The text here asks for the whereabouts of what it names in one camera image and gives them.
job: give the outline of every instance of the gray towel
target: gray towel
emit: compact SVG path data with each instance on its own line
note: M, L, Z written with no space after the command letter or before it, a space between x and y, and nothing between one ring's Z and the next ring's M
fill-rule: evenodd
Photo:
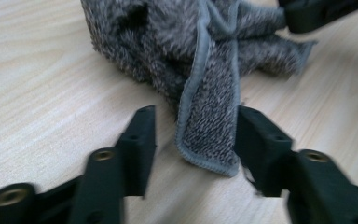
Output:
M301 73L314 42L275 35L283 11L242 0L81 0L94 48L161 92L183 157L234 176L240 76Z

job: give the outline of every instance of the table surface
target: table surface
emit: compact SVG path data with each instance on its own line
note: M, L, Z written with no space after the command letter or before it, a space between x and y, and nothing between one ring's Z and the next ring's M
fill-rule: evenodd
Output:
M358 185L358 13L289 36L319 40L304 73L254 72L241 79L241 100L295 148L331 155ZM128 223L289 222L285 199L255 196L243 175L225 178L181 158L163 97L92 49L79 1L0 0L0 188L32 182L41 192L80 175L91 151L112 146L146 105L157 106L158 149L146 200L126 199Z

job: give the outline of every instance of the wood grain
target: wood grain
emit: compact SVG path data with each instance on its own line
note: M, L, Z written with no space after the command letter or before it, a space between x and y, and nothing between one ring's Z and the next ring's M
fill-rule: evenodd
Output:
M281 35L319 40L304 73L254 72L241 80L241 99L358 184L358 13ZM0 188L32 182L45 191L81 174L89 153L110 147L145 105L158 109L158 152L146 200L126 199L128 223L289 223L284 199L255 196L242 175L180 157L167 104L92 49L79 1L0 0Z

